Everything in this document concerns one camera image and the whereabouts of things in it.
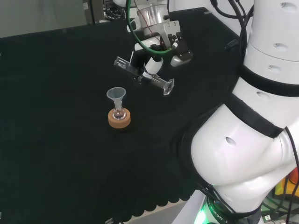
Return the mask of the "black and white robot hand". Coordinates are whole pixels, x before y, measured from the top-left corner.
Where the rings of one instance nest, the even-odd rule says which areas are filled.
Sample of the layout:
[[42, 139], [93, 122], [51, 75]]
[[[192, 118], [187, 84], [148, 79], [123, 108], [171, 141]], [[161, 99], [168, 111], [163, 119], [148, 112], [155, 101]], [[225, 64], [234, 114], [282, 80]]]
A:
[[139, 22], [133, 29], [133, 20], [128, 28], [136, 39], [131, 58], [125, 62], [125, 70], [140, 84], [149, 83], [164, 91], [170, 91], [174, 86], [174, 79], [163, 80], [159, 76], [164, 58], [171, 57], [171, 66], [178, 67], [190, 62], [193, 53], [188, 49], [183, 39], [179, 21], [167, 20], [152, 26]]

